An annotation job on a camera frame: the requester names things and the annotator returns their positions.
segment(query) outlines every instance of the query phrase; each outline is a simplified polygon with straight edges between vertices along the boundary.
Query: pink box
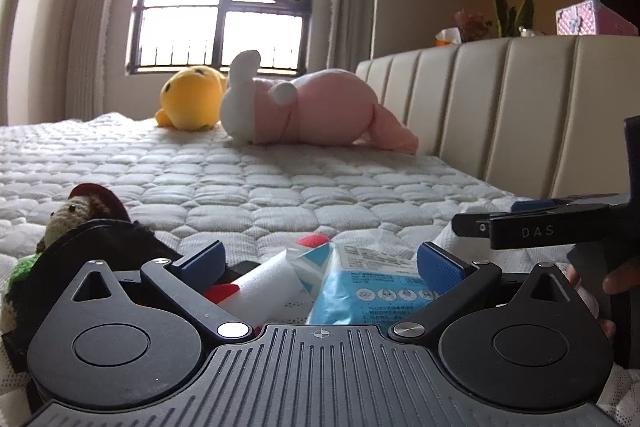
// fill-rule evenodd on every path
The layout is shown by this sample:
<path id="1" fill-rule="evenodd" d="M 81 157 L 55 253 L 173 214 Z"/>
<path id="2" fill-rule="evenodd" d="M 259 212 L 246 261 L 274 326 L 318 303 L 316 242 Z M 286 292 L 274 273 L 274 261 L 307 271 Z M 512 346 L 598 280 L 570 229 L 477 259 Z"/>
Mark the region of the pink box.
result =
<path id="1" fill-rule="evenodd" d="M 598 0 L 586 0 L 556 12 L 558 35 L 638 35 L 638 28 Z"/>

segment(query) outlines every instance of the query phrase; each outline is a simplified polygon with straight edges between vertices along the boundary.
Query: ribbed black surface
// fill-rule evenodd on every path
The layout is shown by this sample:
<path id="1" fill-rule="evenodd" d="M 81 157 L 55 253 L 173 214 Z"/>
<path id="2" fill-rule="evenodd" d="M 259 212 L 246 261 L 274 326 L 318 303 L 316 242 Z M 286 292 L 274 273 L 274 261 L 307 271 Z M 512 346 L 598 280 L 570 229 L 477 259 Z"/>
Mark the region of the ribbed black surface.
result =
<path id="1" fill-rule="evenodd" d="M 367 426 L 614 427 L 593 405 L 553 415 L 504 412 L 471 400 L 427 350 L 375 327 L 269 326 L 220 347 L 181 393 L 147 409 L 86 413 L 51 404 L 33 427 Z"/>

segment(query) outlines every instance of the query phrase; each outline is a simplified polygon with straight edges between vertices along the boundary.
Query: white bunny ear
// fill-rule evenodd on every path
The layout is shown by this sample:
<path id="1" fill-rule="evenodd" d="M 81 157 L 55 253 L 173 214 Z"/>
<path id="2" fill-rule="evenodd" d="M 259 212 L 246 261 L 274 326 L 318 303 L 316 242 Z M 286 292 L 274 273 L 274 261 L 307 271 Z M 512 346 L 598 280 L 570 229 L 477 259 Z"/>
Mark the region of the white bunny ear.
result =
<path id="1" fill-rule="evenodd" d="M 253 82 L 258 73 L 261 61 L 260 54 L 256 50 L 241 52 L 231 62 L 227 84 L 232 89 L 234 85 Z"/>

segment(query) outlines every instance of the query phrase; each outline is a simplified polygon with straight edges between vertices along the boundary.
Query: blue gripper pad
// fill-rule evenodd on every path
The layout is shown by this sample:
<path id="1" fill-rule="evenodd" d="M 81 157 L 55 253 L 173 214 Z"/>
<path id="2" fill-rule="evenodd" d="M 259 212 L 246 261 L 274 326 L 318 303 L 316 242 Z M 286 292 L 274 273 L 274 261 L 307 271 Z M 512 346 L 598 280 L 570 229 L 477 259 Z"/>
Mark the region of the blue gripper pad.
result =
<path id="1" fill-rule="evenodd" d="M 553 199 L 553 200 L 532 200 L 532 201 L 516 201 L 511 205 L 511 212 L 523 212 L 524 210 L 542 210 L 544 208 L 552 208 L 559 204 L 570 203 L 569 199 Z"/>
<path id="2" fill-rule="evenodd" d="M 170 270 L 187 286 L 203 294 L 222 277 L 225 264 L 225 246 L 220 241 L 215 241 L 199 252 L 174 261 Z"/>
<path id="3" fill-rule="evenodd" d="M 462 282 L 469 266 L 433 243 L 422 243 L 418 247 L 416 264 L 420 277 L 438 296 Z"/>

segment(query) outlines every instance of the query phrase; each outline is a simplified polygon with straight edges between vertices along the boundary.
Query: yellow plush toy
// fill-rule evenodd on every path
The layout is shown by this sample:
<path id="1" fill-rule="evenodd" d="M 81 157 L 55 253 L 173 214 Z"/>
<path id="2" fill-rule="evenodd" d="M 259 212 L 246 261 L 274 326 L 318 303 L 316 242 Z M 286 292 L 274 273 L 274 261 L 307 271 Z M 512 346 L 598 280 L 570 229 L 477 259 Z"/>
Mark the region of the yellow plush toy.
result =
<path id="1" fill-rule="evenodd" d="M 160 127 L 204 131 L 220 120 L 220 101 L 226 79 L 208 66 L 192 66 L 174 74 L 162 86 L 156 121 Z"/>

